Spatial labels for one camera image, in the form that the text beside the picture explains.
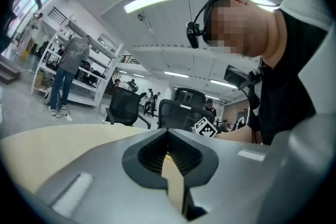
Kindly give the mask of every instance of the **floor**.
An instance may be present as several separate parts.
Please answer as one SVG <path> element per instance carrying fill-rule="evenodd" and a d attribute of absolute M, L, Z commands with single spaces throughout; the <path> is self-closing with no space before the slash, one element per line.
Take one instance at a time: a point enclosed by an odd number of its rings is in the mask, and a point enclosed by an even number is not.
<path fill-rule="evenodd" d="M 47 110 L 48 106 L 43 104 L 44 93 L 35 91 L 33 95 L 30 94 L 34 73 L 29 70 L 36 70 L 38 59 L 34 55 L 28 55 L 26 60 L 22 61 L 15 55 L 15 46 L 13 45 L 9 46 L 2 55 L 25 71 L 21 73 L 20 80 L 10 85 L 0 82 L 0 138 L 55 124 L 103 123 L 105 116 L 100 113 L 100 109 L 94 110 L 91 106 L 74 102 L 68 102 L 67 105 L 72 121 L 68 121 L 66 117 L 52 117 Z M 86 94 L 86 90 L 83 88 L 76 89 L 74 87 L 72 90 L 83 91 L 83 95 Z M 111 96 L 105 94 L 101 103 L 109 105 L 110 100 Z M 152 130 L 158 128 L 156 117 L 153 119 L 146 117 L 146 119 L 152 124 Z M 140 119 L 133 126 L 147 128 Z"/>

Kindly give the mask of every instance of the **chair backrest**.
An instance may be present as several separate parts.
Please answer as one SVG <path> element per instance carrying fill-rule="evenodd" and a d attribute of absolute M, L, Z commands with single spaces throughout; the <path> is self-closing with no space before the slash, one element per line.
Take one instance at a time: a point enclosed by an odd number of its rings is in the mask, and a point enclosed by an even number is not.
<path fill-rule="evenodd" d="M 172 101 L 176 101 L 182 105 L 191 106 L 193 108 L 205 109 L 205 95 L 199 91 L 188 89 L 188 88 L 178 88 Z"/>
<path fill-rule="evenodd" d="M 190 131 L 201 118 L 206 117 L 212 124 L 215 116 L 212 112 L 200 108 L 187 107 L 179 102 L 163 99 L 159 105 L 160 128 L 175 128 Z"/>
<path fill-rule="evenodd" d="M 139 102 L 138 94 L 115 86 L 109 107 L 115 122 L 133 125 L 138 118 Z"/>

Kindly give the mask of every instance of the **neck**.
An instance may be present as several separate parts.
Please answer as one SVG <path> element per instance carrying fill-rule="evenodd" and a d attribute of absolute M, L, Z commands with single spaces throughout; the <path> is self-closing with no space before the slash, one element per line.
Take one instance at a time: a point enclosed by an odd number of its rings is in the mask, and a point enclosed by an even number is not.
<path fill-rule="evenodd" d="M 281 12 L 267 14 L 267 45 L 261 58 L 270 68 L 274 68 L 285 52 L 287 31 Z"/>

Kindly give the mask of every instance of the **headphones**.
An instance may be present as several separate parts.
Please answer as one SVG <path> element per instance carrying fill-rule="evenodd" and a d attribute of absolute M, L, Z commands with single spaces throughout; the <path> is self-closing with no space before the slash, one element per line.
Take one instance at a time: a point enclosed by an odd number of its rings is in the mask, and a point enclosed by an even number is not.
<path fill-rule="evenodd" d="M 190 45 L 192 46 L 193 49 L 197 49 L 198 48 L 198 37 L 199 36 L 203 36 L 203 40 L 205 43 L 207 43 L 208 45 L 210 45 L 211 40 L 208 39 L 208 34 L 210 33 L 206 33 L 205 28 L 203 30 L 200 30 L 199 28 L 199 24 L 196 23 L 199 15 L 202 13 L 202 11 L 204 11 L 204 17 L 203 17 L 203 22 L 204 22 L 204 26 L 206 24 L 206 22 L 209 20 L 210 16 L 211 16 L 211 11 L 212 8 L 214 7 L 215 3 L 218 0 L 208 0 L 208 2 L 205 3 L 205 5 L 201 8 L 201 10 L 196 14 L 195 19 L 192 22 L 188 22 L 187 23 L 187 38 L 190 42 Z M 251 0 L 249 0 L 250 2 L 256 4 L 256 5 L 261 5 L 261 6 L 268 6 L 268 7 L 277 7 L 278 5 L 265 5 L 265 4 L 261 4 L 261 3 L 255 3 Z"/>

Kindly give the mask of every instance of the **wooden table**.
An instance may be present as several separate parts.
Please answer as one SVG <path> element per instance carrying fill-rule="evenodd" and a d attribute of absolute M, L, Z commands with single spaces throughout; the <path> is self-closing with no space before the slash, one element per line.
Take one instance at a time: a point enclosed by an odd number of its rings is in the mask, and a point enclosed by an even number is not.
<path fill-rule="evenodd" d="M 91 148 L 147 131 L 118 124 L 51 126 L 6 137 L 0 150 L 13 181 L 35 193 L 50 176 Z M 168 180 L 169 199 L 181 211 L 183 177 L 170 157 L 163 163 L 162 176 Z"/>

